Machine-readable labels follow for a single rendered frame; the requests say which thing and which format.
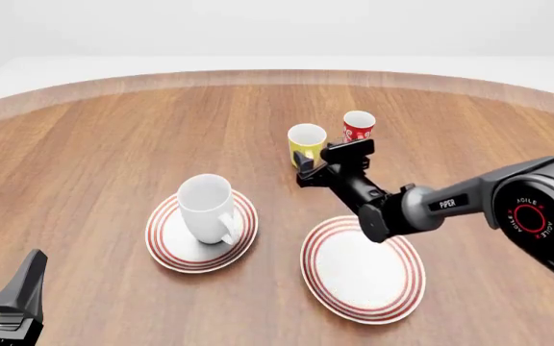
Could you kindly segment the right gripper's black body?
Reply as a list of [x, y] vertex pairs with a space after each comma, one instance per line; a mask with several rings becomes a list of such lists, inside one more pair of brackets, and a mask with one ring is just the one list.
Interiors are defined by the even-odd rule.
[[339, 163], [323, 163], [321, 166], [296, 174], [296, 182], [301, 188], [304, 187], [327, 187], [336, 188], [339, 185]]

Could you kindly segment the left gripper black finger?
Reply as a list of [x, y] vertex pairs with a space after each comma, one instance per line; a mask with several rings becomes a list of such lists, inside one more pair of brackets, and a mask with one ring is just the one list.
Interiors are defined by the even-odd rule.
[[0, 292], [0, 320], [43, 319], [42, 288], [48, 258], [32, 250]]

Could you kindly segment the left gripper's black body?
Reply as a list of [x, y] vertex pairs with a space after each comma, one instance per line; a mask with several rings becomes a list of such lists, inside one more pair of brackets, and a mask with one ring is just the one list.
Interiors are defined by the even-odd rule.
[[42, 329], [41, 322], [25, 317], [0, 324], [0, 346], [36, 346]]

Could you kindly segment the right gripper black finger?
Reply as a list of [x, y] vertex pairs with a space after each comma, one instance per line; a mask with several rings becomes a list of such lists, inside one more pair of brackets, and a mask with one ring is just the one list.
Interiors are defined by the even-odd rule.
[[307, 152], [294, 151], [292, 152], [292, 160], [293, 160], [294, 166], [298, 170], [314, 169], [315, 158], [314, 158], [314, 153], [311, 151], [307, 151]]

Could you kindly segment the yellow and white mug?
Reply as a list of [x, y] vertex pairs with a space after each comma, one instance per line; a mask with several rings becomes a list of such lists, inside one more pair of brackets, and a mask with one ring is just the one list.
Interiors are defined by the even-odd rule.
[[296, 166], [293, 154], [301, 152], [306, 158], [313, 160], [312, 168], [316, 168], [320, 161], [320, 152], [327, 134], [324, 129], [312, 123], [300, 123], [292, 126], [288, 131], [290, 161]]

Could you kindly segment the red and white mug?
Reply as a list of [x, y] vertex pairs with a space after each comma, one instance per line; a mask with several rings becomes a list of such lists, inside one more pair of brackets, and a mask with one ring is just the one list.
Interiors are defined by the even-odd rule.
[[375, 124], [376, 118], [367, 111], [348, 111], [343, 117], [343, 142], [369, 138]]

